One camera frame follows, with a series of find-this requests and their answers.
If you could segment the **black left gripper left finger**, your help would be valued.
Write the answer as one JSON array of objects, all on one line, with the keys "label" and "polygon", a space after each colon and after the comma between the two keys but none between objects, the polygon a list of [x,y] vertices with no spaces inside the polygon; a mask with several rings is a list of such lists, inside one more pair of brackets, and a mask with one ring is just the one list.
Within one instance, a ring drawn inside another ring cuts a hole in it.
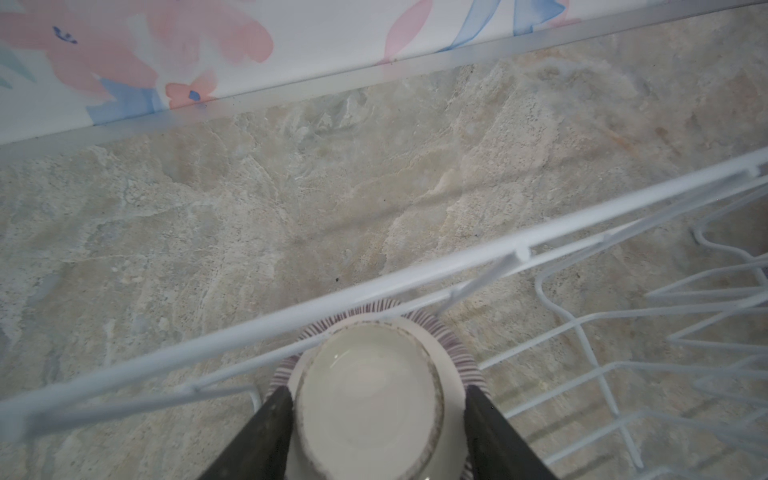
[{"label": "black left gripper left finger", "polygon": [[293,397],[280,386],[198,479],[283,480],[293,428]]}]

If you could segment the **white ceramic bowl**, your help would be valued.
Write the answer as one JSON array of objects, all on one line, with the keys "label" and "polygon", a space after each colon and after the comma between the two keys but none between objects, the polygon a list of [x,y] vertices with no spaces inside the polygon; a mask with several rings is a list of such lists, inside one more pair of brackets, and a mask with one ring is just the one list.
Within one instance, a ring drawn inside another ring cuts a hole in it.
[{"label": "white ceramic bowl", "polygon": [[465,391],[487,384],[463,342],[415,310],[374,314],[385,299],[306,327],[323,342],[283,360],[269,389],[296,407],[288,479],[470,479]]}]

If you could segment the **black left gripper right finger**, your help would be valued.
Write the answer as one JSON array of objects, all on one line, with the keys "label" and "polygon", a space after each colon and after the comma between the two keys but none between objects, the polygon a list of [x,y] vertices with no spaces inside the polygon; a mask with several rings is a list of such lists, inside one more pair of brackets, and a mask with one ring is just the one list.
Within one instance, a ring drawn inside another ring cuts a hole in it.
[{"label": "black left gripper right finger", "polygon": [[557,480],[476,385],[466,388],[463,418],[475,480]]}]

